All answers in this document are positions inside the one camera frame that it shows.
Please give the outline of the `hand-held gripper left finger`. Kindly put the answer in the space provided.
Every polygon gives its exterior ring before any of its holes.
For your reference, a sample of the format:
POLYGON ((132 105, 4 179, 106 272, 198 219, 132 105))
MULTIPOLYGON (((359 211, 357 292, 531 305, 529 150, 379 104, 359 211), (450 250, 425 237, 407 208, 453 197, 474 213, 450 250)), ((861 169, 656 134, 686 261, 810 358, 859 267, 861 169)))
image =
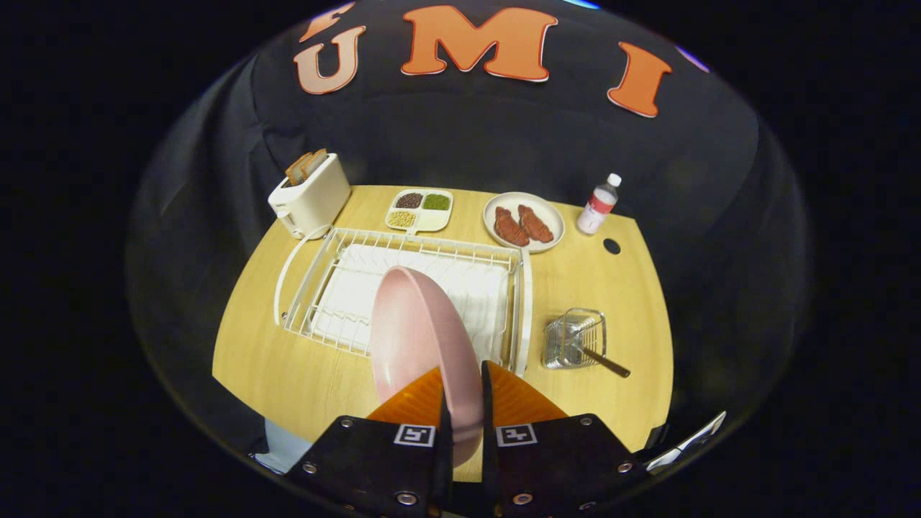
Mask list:
POLYGON ((364 517, 440 517, 450 498, 452 419, 440 368, 364 419, 336 417, 286 481, 364 517))

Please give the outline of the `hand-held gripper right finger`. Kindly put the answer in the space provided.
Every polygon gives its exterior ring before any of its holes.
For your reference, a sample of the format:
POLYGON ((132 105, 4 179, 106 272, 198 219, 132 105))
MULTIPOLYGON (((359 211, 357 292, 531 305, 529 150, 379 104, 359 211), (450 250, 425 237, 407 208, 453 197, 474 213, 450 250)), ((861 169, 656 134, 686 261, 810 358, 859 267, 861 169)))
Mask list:
POLYGON ((601 417, 566 415, 491 361, 481 393, 487 516, 599 517, 648 485, 647 468, 601 417))

